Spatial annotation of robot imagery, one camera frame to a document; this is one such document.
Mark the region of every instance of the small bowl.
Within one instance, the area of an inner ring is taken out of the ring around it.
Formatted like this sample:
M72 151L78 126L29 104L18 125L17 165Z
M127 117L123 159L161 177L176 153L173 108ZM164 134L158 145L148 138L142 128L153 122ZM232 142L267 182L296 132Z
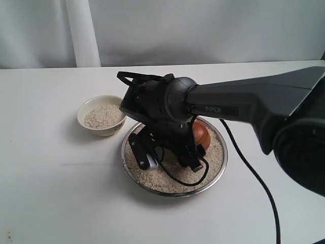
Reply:
M122 128L126 119L126 115L124 115L123 119L116 125L105 127L102 129L95 129L87 126L85 124L85 117L90 111L102 105L116 104L120 106L121 102L122 102L122 98L111 96L111 95L102 95L102 96L92 98L87 102L85 102L83 105L81 105L77 113L77 120L82 127L86 128L89 132L91 132L94 135L111 136Z

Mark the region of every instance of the black cable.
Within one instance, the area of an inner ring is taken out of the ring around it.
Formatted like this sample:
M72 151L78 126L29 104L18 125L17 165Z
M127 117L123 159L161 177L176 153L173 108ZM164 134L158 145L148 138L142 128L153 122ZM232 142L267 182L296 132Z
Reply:
M176 181L177 183L180 183L181 185L183 186L186 186L186 187L195 187L197 186L198 184L200 184L204 179L205 177L207 176L208 174L208 171L209 171L209 163L208 161L206 161L203 157L200 159L203 161L203 163L205 163L205 171L201 177L201 179L199 179L199 181L195 182L195 183L186 183L186 182L182 182L180 181L179 179L177 179L176 177L174 177L167 169L166 167L162 164L163 160L164 160L164 156L165 156L165 149L163 147L161 147L162 149L162 156L161 156L161 159L160 160L157 160L160 167L164 170L164 172L166 172L166 174L171 178L173 179L174 181Z
M280 221L279 221L279 215L278 215L278 210L276 208L275 205L275 201L273 199L273 196L269 190L269 188L267 187L267 185L264 183L264 181L262 180L262 178L258 175L258 173L253 169L253 167L249 164L249 162L245 159L244 155L242 154L242 152L240 151L234 136L229 128L229 126L226 124L226 122L223 119L220 119L221 123L223 124L223 126L225 127L225 130L228 132L230 140L232 141L236 152L238 153L239 157L242 159L242 161L244 162L244 164L247 166L247 168L250 170L250 172L252 172L252 174L255 176L255 178L258 180L258 182L262 185L263 189L265 190L266 194L269 197L269 200L271 202L271 206L272 206L272 210L273 210L273 214L274 214L274 220L275 220L275 230L276 230L276 243L280 244L281 243L281 235L280 235Z

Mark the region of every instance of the table surface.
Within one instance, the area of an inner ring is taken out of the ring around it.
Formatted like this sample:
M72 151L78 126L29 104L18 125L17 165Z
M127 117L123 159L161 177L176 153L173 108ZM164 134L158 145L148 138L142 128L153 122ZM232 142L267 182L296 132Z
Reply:
M99 138L76 122L98 95L123 97L118 71L188 76L199 84L267 76L324 61L0 71L0 243L275 243L266 193L225 138L227 168L190 198L146 192L123 171L121 143L136 123ZM229 122L243 154L276 201L282 243L325 237L325 198L299 186L265 156L248 124Z

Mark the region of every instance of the metal bowl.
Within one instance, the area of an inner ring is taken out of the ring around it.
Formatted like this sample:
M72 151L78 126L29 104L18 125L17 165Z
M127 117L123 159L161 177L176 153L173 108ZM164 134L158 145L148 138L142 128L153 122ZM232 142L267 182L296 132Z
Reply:
M198 120L202 121L204 124L206 124L206 126L214 131L216 133L216 136L217 136L217 139L219 140L221 146L222 146L222 149L223 149L223 163L222 163L222 166L221 166L221 169L220 171L218 172L218 174L215 176L215 178L210 181L207 185L199 188L199 189L196 189L196 190L193 190L193 191L190 191L190 192L184 192L184 193L166 193L166 192L160 192L160 191L156 191L152 188L149 188L147 186L144 186L143 184L141 183L138 183L137 182L137 179L135 179L135 177L131 174L130 170L128 169L127 167L127 164L126 164L126 161L125 161L125 146L126 146L126 143L127 143L127 140L128 140L128 137L129 135L137 128L141 125L141 123L137 123L136 125L134 125L126 134L124 140L123 140L123 143L122 143L122 159L123 159L123 168L125 170L125 172L128 174L128 176L135 182L137 183L140 187L142 187L143 189L151 192L151 193L154 193L154 194L157 194L157 195L160 195L160 196L164 196L164 197L189 197L189 196L192 196L192 195L195 195L197 193L200 193L202 191L205 191L206 189L210 188L211 186L213 186L219 179L220 177L222 176L224 170L225 170L225 167L227 165L227 161L228 161L228 150L227 150L227 146L225 144L225 141L222 137L222 135L220 134L220 132L212 125L210 124L208 121L206 121L205 119L203 118L200 118L198 117L197 118Z

